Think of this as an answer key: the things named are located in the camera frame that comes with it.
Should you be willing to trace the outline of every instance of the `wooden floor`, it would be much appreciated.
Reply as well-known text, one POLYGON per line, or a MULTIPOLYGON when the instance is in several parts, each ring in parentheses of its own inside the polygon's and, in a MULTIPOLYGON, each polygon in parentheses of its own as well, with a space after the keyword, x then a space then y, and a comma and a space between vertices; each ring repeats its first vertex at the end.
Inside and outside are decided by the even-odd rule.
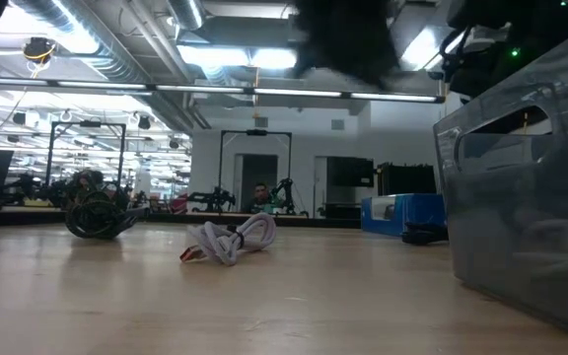
POLYGON ((567 354, 568 334, 465 289, 445 246, 280 229, 234 267, 184 227, 119 242, 0 229, 0 354, 567 354))

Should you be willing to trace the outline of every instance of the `vent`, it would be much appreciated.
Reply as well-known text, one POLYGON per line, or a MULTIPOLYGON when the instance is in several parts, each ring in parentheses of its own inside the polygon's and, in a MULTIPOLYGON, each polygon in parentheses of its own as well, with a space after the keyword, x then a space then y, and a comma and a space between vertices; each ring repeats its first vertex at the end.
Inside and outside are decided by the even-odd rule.
POLYGON ((333 119, 332 130, 345 130, 345 121, 343 119, 333 119))
POLYGON ((255 128, 268 128, 268 117, 256 117, 255 128))

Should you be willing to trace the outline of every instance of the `doorway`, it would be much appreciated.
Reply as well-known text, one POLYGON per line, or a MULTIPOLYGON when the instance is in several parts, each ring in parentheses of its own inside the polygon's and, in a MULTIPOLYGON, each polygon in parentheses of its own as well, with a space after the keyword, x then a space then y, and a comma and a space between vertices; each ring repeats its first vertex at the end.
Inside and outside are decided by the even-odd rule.
POLYGON ((239 154, 236 156, 237 187, 240 188, 237 199, 238 210, 246 206, 253 199, 253 190, 259 182, 265 183, 268 189, 277 184, 276 155, 239 154))

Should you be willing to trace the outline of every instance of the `white cable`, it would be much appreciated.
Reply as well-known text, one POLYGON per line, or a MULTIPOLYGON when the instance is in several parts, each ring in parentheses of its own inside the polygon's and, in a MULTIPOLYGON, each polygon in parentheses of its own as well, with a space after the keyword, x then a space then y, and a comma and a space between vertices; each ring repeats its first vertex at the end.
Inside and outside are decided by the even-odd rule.
POLYGON ((238 227, 236 232, 228 231, 211 222, 206 222, 199 227, 187 227, 187 231, 196 240, 198 246, 188 248, 181 255, 181 260, 187 261, 207 256, 220 264, 235 265, 239 249, 256 251, 270 246, 275 240, 275 228, 275 220, 266 213, 252 216, 238 227), (251 231, 258 227, 262 227, 262 236, 259 240, 248 238, 251 231))

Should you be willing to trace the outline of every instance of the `pipe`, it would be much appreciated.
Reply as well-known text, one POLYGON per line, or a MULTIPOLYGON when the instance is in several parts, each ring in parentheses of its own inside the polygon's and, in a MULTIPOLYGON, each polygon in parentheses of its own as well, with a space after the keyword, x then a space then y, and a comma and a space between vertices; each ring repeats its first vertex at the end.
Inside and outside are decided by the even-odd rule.
POLYGON ((183 30, 195 31, 205 23, 207 14, 200 0, 168 0, 168 7, 183 30))
POLYGON ((139 32, 142 33, 144 38, 146 38, 148 43, 150 43, 150 45, 153 47, 157 55, 159 55, 159 57, 162 59, 164 64, 166 64, 168 69, 170 69, 170 71, 173 72, 173 74, 175 74, 175 76, 178 79, 182 81, 187 81, 187 78, 185 78, 185 75, 181 72, 177 64, 172 59, 170 59, 168 53, 159 46, 159 43, 153 38, 153 35, 150 33, 150 31, 148 31, 146 25, 144 25, 144 23, 141 21, 139 16, 137 16, 135 10, 133 10, 133 7, 130 5, 130 1, 121 0, 121 6, 122 9, 124 9, 124 12, 128 16, 130 16, 130 18, 133 20, 137 30, 139 30, 139 32))
POLYGON ((171 44, 166 39, 166 33, 157 25, 157 21, 153 18, 153 15, 150 13, 148 8, 144 5, 141 0, 129 0, 133 3, 134 9, 137 10, 137 14, 141 16, 142 20, 146 22, 146 24, 153 30, 153 33, 157 36, 157 39, 162 44, 162 46, 166 49, 166 52, 170 55, 170 57, 175 62, 175 65, 185 73, 186 81, 191 82, 191 78, 189 78, 189 69, 187 65, 181 58, 181 55, 178 53, 178 49, 175 45, 171 44))
MULTIPOLYGON (((109 81, 120 83, 150 83, 152 78, 139 65, 109 28, 84 1, 62 0, 11 0, 26 13, 45 21, 64 34, 91 36, 99 45, 97 55, 107 59, 85 60, 89 66, 109 81)), ((150 97, 137 97, 150 106, 168 128, 189 132, 194 123, 167 95, 157 93, 150 97)))

